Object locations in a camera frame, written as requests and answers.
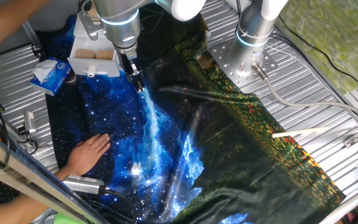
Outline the bare person hand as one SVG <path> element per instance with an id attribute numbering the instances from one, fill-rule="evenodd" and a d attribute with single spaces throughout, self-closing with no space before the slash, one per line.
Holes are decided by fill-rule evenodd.
<path id="1" fill-rule="evenodd" d="M 110 148 L 110 145 L 110 137 L 107 134 L 97 134 L 80 142 L 71 151 L 65 168 L 70 171 L 70 175 L 86 174 Z"/>

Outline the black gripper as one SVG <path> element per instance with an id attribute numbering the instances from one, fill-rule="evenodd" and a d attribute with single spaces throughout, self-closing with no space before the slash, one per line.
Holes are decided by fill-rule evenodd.
<path id="1" fill-rule="evenodd" d="M 136 91 L 139 93 L 145 90 L 143 74 L 140 67 L 137 66 L 137 60 L 128 59 L 126 54 L 118 53 L 120 65 L 126 74 L 127 79 L 134 83 Z"/>

